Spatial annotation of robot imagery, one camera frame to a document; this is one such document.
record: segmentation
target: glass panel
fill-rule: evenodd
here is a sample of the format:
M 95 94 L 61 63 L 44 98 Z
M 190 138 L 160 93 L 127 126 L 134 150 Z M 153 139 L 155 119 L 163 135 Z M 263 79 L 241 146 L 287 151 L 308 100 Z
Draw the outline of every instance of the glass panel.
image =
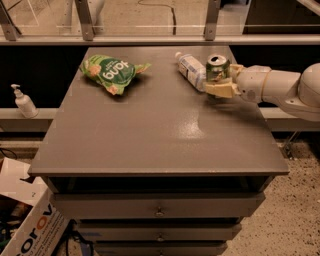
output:
M 208 0 L 88 2 L 98 36 L 203 35 L 208 7 Z M 315 8 L 296 0 L 222 0 L 217 35 L 319 33 L 319 24 Z
M 22 35 L 81 35 L 73 0 L 4 0 Z
M 209 0 L 87 1 L 98 37 L 201 36 L 209 3 Z M 75 0 L 3 2 L 23 35 L 82 36 Z M 319 15 L 319 0 L 221 0 L 217 35 L 319 34 Z
M 203 35 L 208 0 L 89 1 L 97 35 Z
M 271 3 L 269 0 L 252 0 L 243 33 L 318 34 L 320 3 L 317 1 L 281 0 Z

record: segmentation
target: table top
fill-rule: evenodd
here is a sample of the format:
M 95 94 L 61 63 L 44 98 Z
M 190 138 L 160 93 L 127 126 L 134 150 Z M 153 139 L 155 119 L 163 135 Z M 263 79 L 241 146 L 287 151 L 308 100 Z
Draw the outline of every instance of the table top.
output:
M 198 92 L 175 53 L 203 64 L 225 46 L 96 47 L 152 66 L 112 96 L 78 71 L 29 173 L 33 176 L 278 175 L 288 167 L 258 106 Z

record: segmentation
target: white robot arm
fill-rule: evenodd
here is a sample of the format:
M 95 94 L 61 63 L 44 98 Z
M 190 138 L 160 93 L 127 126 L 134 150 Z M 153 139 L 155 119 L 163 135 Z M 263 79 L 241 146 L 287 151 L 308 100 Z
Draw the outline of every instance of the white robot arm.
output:
M 320 63 L 308 67 L 302 75 L 265 66 L 244 68 L 241 65 L 231 65 L 230 73 L 232 86 L 230 83 L 229 86 L 208 84 L 207 93 L 220 97 L 239 95 L 255 103 L 269 102 L 293 116 L 320 121 Z M 226 88 L 228 93 L 221 93 Z

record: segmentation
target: drawer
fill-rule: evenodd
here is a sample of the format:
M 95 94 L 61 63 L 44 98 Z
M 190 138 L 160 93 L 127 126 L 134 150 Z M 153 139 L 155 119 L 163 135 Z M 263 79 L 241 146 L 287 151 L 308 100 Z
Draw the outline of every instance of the drawer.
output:
M 248 217 L 263 193 L 56 194 L 52 204 L 70 219 Z
M 225 243 L 102 243 L 94 245 L 100 256 L 214 256 L 227 248 Z
M 212 223 L 110 223 L 79 224 L 77 230 L 88 241 L 226 241 L 241 230 L 240 224 Z

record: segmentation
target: cardboard box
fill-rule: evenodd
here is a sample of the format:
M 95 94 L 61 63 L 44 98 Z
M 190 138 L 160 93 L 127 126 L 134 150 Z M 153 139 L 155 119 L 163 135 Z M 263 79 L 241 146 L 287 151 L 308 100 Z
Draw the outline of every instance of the cardboard box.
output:
M 32 206 L 1 256 L 51 256 L 69 223 L 49 202 L 52 192 L 43 180 L 29 177 L 29 167 L 9 158 L 0 162 L 0 195 Z

